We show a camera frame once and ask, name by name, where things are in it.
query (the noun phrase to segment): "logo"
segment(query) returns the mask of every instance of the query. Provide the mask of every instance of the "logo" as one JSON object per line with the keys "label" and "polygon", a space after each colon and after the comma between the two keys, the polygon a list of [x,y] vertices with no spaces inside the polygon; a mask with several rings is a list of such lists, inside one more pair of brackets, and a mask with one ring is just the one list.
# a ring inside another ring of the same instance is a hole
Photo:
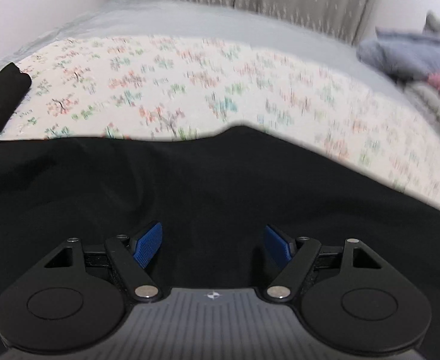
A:
{"label": "logo", "polygon": [[206,297],[208,297],[209,299],[215,300],[217,298],[220,298],[222,295],[219,294],[217,291],[212,291],[209,292],[207,295],[205,295]]}

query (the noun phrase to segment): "folded blanket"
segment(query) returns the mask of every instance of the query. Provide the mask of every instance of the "folded blanket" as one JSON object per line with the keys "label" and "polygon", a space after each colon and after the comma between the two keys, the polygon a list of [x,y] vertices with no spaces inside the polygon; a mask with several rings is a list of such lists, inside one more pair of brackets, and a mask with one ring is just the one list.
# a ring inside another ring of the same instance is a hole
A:
{"label": "folded blanket", "polygon": [[425,81],[440,73],[440,36],[377,31],[377,37],[360,43],[361,62],[404,81]]}
{"label": "folded blanket", "polygon": [[8,64],[0,71],[0,133],[31,84],[30,76],[22,73],[14,63]]}
{"label": "folded blanket", "polygon": [[440,135],[440,93],[425,82],[408,83],[404,89],[411,104],[434,126]]}

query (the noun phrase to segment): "bed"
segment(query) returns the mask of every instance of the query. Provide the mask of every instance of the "bed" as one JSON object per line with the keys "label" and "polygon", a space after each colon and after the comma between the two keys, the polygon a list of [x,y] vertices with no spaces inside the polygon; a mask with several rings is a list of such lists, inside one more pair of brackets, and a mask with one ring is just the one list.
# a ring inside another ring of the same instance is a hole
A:
{"label": "bed", "polygon": [[440,209],[438,126],[325,35],[250,13],[111,0],[0,61],[33,84],[1,140],[180,140],[249,124]]}

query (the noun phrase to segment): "gray bedsheet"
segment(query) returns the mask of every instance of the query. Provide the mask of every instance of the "gray bedsheet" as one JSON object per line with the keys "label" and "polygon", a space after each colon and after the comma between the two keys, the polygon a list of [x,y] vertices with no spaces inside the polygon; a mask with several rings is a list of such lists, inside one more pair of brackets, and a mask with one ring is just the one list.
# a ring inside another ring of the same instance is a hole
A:
{"label": "gray bedsheet", "polygon": [[46,33],[0,61],[0,69],[56,40],[114,35],[218,37],[268,47],[336,68],[405,105],[405,96],[385,76],[357,61],[355,50],[325,35],[254,13],[172,0],[111,0]]}

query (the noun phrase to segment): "metal screw head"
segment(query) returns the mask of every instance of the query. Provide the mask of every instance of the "metal screw head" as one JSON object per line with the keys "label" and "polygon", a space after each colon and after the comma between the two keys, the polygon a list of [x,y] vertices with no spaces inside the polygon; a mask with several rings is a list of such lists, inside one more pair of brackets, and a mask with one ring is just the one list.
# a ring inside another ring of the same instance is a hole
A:
{"label": "metal screw head", "polygon": [[140,298],[153,298],[158,295],[158,288],[155,286],[140,286],[135,288],[135,295]]}
{"label": "metal screw head", "polygon": [[268,288],[267,294],[276,299],[283,299],[290,295],[290,290],[284,286],[273,286]]}

